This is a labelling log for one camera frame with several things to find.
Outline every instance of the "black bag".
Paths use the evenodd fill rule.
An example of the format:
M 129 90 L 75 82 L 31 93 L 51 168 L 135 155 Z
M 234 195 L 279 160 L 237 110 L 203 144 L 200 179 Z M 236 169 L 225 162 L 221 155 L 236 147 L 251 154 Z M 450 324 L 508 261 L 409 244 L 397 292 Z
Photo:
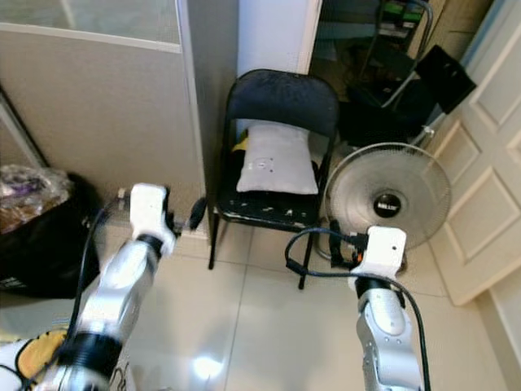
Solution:
M 71 197 L 12 232 L 0 235 L 0 290 L 32 297 L 73 298 L 88 225 L 99 206 L 93 188 L 76 175 Z M 94 243 L 82 289 L 99 273 Z

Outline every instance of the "wire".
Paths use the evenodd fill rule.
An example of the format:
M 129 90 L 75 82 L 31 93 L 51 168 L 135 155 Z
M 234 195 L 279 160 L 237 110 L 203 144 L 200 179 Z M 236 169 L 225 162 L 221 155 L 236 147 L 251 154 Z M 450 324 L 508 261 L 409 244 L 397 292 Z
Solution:
M 364 58 L 364 63 L 361 66 L 360 74 L 358 75 L 359 79 L 362 79 L 364 76 L 364 72 L 366 71 L 367 64 L 369 63 L 369 59 L 371 56 L 371 53 L 373 52 L 374 45 L 376 44 L 376 40 L 378 39 L 378 36 L 380 34 L 380 26 L 382 25 L 383 21 L 383 12 L 385 10 L 385 0 L 380 0 L 378 10 L 376 13 L 376 21 L 374 23 L 374 34 L 373 38 L 371 39 L 371 43 L 369 45 L 369 49 L 367 50 L 367 55 Z
M 427 20 L 425 23 L 425 29 L 423 30 L 422 40 L 420 41 L 420 44 L 418 46 L 418 53 L 416 53 L 416 57 L 414 58 L 413 65 L 411 67 L 410 74 L 403 80 L 403 82 L 400 84 L 400 86 L 392 93 L 392 95 L 389 97 L 389 99 L 382 105 L 382 108 L 386 108 L 389 106 L 396 97 L 401 94 L 401 92 L 405 89 L 405 87 L 414 79 L 415 75 L 415 69 L 418 65 L 418 62 L 423 56 L 423 52 L 425 51 L 427 47 L 427 41 L 429 38 L 429 35 L 431 33 L 432 29 L 432 22 L 434 20 L 434 15 L 432 12 L 431 6 L 424 2 L 423 0 L 410 0 L 411 2 L 417 4 L 418 6 L 422 7 L 425 13 L 427 14 Z
M 87 264 L 90 261 L 89 259 L 89 249 L 92 245 L 92 241 L 94 239 L 94 234 L 96 233 L 96 229 L 99 226 L 99 223 L 103 220 L 104 217 L 108 215 L 108 211 L 112 206 L 119 201 L 119 197 L 114 197 L 112 200 L 108 201 L 96 214 L 96 217 L 92 221 L 92 224 L 89 227 L 89 232 L 87 233 L 87 237 L 85 238 L 85 244 L 83 246 L 83 253 L 81 254 L 81 264 L 80 264 L 80 273 L 78 275 L 78 285 L 76 290 L 76 295 L 74 297 L 74 305 L 72 308 L 71 321 L 69 322 L 67 335 L 63 340 L 62 344 L 55 350 L 53 355 L 50 357 L 49 362 L 43 365 L 38 372 L 36 372 L 30 379 L 27 379 L 23 382 L 18 391 L 25 391 L 28 387 L 36 382 L 36 378 L 38 378 L 43 372 L 47 371 L 53 364 L 56 362 L 58 357 L 63 351 L 64 346 L 70 341 L 74 330 L 77 326 L 78 315 L 80 313 L 80 304 L 81 304 L 81 294 L 83 293 L 83 288 L 85 285 L 85 270 L 87 269 Z
M 356 277 L 356 278 L 364 278 L 364 279 L 377 279 L 380 281 L 383 281 L 385 283 L 388 283 L 392 285 L 393 287 L 397 288 L 400 292 L 402 292 L 405 297 L 407 297 L 407 300 L 409 301 L 414 316 L 416 317 L 416 323 L 418 324 L 418 338 L 420 343 L 420 354 L 422 356 L 422 372 L 423 372 L 423 384 L 424 384 L 424 391 L 431 391 L 431 377 L 429 374 L 429 362 L 427 359 L 427 344 L 425 342 L 425 328 L 423 326 L 423 320 L 422 320 L 422 314 L 420 313 L 420 309 L 418 307 L 418 304 L 416 303 L 416 300 L 414 299 L 413 295 L 407 290 L 406 287 L 404 287 L 401 283 L 398 283 L 394 279 L 390 279 L 388 277 L 384 277 L 382 275 L 374 275 L 372 273 L 351 273 L 351 272 L 340 272 L 340 273 L 325 273 L 321 271 L 315 271 L 315 270 L 307 270 L 305 269 L 300 263 L 295 261 L 290 257 L 291 248 L 295 244 L 295 242 L 302 236 L 308 235 L 311 233 L 322 233 L 322 234 L 329 234 L 333 236 L 337 236 L 341 240 L 353 244 L 353 241 L 357 242 L 356 237 L 357 236 L 349 236 L 349 235 L 343 235 L 339 232 L 335 232 L 332 230 L 329 230 L 327 228 L 322 227 L 312 227 L 307 228 L 305 230 L 302 230 L 298 234 L 294 235 L 290 241 L 287 243 L 286 249 L 284 251 L 284 256 L 286 258 L 286 265 L 289 269 L 295 271 L 297 274 L 300 275 L 311 275 L 313 277 L 321 277 L 321 278 L 338 278 L 338 277 Z

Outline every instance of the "plastic bag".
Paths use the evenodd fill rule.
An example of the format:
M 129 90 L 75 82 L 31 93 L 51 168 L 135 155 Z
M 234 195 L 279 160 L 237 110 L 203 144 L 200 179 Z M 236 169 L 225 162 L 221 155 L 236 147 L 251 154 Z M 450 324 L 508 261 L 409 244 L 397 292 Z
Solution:
M 13 231 L 70 197 L 64 171 L 20 165 L 0 168 L 0 234 Z

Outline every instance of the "black folding chair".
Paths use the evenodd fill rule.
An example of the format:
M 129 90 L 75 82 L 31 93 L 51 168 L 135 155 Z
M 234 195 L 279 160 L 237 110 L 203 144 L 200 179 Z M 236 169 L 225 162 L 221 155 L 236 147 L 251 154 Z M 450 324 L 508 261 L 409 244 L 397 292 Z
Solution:
M 221 181 L 218 187 L 212 231 L 209 269 L 215 264 L 219 220 L 280 231 L 298 232 L 316 226 L 322 193 L 327 181 L 339 116 L 335 92 L 316 77 L 268 69 L 250 71 L 232 86 L 225 114 L 221 150 Z M 313 165 L 317 195 L 296 195 L 274 191 L 237 192 L 244 162 L 244 151 L 232 152 L 235 120 L 263 120 L 299 126 L 328 138 L 320 168 Z M 309 237 L 304 266 L 309 264 L 313 238 Z M 300 278 L 299 289 L 304 288 Z

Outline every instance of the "tile floor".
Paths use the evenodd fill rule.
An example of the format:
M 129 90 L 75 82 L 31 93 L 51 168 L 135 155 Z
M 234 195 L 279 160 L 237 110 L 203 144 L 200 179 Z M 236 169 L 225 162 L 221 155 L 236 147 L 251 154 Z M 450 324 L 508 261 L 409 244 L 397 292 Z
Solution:
M 223 231 L 214 270 L 201 239 L 181 239 L 161 262 L 128 343 L 139 389 L 363 390 L 357 299 L 346 282 L 309 279 L 299 291 L 284 267 L 289 234 Z M 126 233 L 112 227 L 100 248 L 115 251 Z M 317 255 L 311 263 L 329 268 Z M 506 391 L 477 307 L 451 305 L 428 245 L 409 253 L 401 281 L 422 309 L 433 389 Z M 70 306 L 4 295 L 0 329 L 31 336 L 67 318 Z

